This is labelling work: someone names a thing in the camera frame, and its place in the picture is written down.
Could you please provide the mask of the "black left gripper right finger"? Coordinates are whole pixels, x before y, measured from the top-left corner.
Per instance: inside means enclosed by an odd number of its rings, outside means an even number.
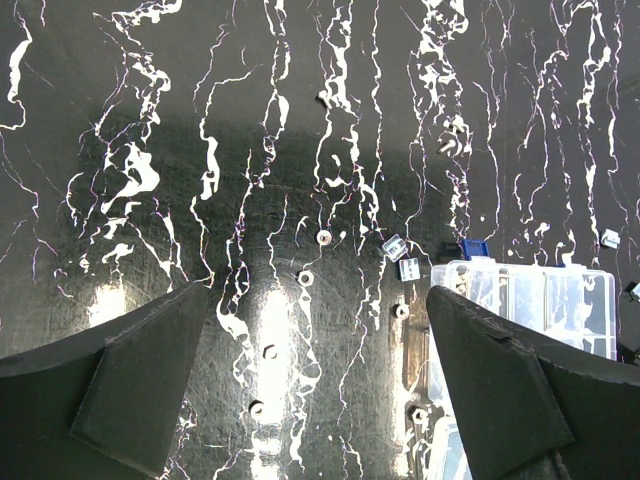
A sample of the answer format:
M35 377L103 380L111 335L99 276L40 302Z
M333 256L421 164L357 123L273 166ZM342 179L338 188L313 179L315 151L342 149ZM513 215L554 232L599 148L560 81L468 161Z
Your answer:
M504 319L452 290L426 300L476 479L636 479L639 368Z

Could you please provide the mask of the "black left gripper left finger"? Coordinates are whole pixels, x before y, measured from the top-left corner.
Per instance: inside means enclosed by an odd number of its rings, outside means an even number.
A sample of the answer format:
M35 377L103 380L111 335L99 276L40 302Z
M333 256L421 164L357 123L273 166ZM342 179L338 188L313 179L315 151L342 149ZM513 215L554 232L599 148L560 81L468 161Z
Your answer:
M4 476L159 476L207 313L187 284L1 361Z

